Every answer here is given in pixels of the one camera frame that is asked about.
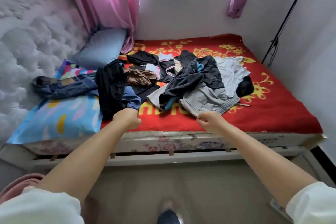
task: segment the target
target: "white t-shirt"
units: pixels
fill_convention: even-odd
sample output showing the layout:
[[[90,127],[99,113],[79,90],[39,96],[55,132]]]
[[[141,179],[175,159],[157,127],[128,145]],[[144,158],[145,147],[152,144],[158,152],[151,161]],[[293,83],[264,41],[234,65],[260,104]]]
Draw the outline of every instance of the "white t-shirt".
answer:
[[[0,205],[1,224],[84,224],[79,200],[32,188]],[[295,224],[336,223],[336,189],[316,182],[298,192],[286,212]]]

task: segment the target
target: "floral mattress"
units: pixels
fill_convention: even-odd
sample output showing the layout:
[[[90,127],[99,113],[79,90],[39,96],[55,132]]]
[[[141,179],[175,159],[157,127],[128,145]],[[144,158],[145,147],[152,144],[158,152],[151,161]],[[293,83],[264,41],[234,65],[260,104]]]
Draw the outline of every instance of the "floral mattress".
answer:
[[[257,61],[244,45],[241,36],[227,34],[180,40],[139,40],[129,54],[138,50],[153,54],[172,53],[173,56],[180,55],[182,50],[188,50],[199,58],[208,55],[223,58],[243,56],[243,66],[251,72],[255,90],[251,95],[241,98],[240,103],[249,106],[236,105],[223,115],[228,122],[246,132],[322,133],[316,117]],[[177,102],[170,111],[164,113],[145,102],[140,107],[139,118],[142,119],[142,124],[134,131],[204,131],[195,117]],[[109,122],[103,120],[101,128]]]

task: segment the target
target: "pillow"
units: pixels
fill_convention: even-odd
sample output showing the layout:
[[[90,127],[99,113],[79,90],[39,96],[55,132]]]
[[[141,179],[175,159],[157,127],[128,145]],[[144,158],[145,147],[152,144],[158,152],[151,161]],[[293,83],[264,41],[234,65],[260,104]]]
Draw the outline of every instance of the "pillow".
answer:
[[[64,60],[60,68],[57,70],[56,79],[67,79],[70,77],[78,76],[79,74],[95,73],[96,70],[86,70],[74,63]]]
[[[7,143],[93,135],[100,130],[102,118],[97,96],[42,101],[28,112]]]
[[[124,28],[110,28],[96,32],[86,47],[71,57],[71,62],[91,70],[106,66],[118,58],[126,33]]]

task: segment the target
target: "headboard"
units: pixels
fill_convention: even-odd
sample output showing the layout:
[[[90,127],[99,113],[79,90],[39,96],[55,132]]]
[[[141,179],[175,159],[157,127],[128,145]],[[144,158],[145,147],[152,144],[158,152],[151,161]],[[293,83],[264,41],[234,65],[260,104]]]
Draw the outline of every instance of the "headboard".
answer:
[[[69,0],[0,0],[0,142],[39,101],[33,78],[53,77],[87,36]]]

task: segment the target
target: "black baseboard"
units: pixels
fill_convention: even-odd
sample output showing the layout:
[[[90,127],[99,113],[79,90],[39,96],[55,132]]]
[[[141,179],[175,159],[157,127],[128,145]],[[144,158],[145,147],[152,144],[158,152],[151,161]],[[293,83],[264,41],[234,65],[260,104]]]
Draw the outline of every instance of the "black baseboard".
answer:
[[[327,172],[329,177],[334,181],[334,183],[336,183],[336,166],[334,163],[331,162],[331,160],[319,146],[316,146],[310,151],[323,167],[323,169]]]

